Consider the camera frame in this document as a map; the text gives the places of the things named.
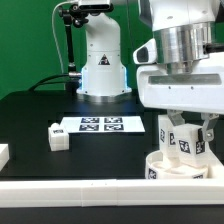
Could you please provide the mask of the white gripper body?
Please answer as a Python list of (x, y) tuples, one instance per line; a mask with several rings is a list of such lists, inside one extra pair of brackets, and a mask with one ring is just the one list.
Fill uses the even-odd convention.
[(224, 114), (222, 63), (200, 61), (185, 75), (167, 75), (159, 65), (140, 66), (137, 87), (148, 108)]

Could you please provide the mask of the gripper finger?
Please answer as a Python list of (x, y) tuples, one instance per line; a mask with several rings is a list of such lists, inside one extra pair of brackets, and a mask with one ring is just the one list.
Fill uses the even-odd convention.
[(167, 115), (174, 126), (183, 125), (185, 123), (180, 110), (168, 110)]
[(214, 139), (214, 127), (218, 121), (219, 115), (215, 113), (202, 113), (201, 119), (204, 121), (202, 127), (198, 130), (198, 138), (202, 142), (211, 142)]

